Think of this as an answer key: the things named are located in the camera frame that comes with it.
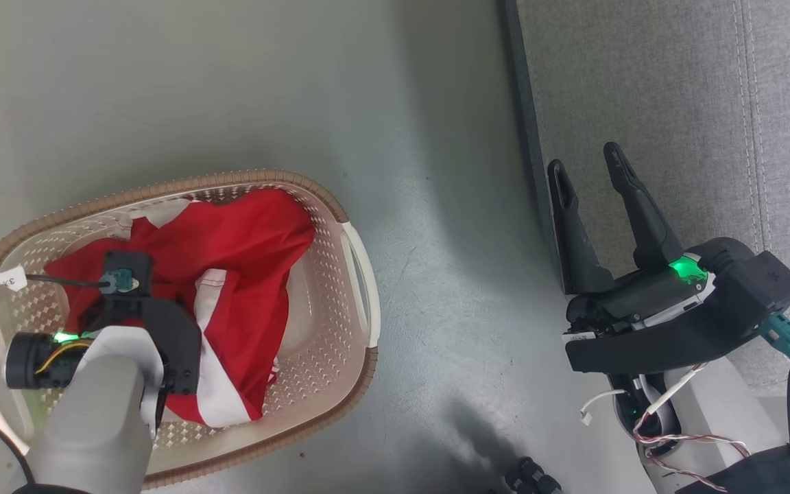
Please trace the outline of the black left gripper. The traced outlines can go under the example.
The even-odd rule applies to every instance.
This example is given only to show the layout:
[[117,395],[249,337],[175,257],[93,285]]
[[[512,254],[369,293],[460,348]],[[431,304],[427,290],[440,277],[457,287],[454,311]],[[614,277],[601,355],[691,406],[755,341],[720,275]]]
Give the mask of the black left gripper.
[[141,376],[140,410],[162,414],[169,395],[191,396],[200,380],[201,331],[175,301],[149,295],[103,295],[80,312],[90,334],[80,369],[101,357],[124,357]]

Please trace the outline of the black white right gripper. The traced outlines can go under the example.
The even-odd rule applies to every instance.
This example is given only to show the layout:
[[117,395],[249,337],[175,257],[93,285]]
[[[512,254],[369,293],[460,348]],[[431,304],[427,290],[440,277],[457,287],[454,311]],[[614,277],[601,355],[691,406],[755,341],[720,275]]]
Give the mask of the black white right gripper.
[[561,160],[547,169],[551,214],[568,303],[564,343],[621,336],[671,321],[704,303],[715,275],[684,248],[618,143],[603,147],[606,169],[623,200],[639,269],[617,279],[599,263],[579,214],[579,197]]

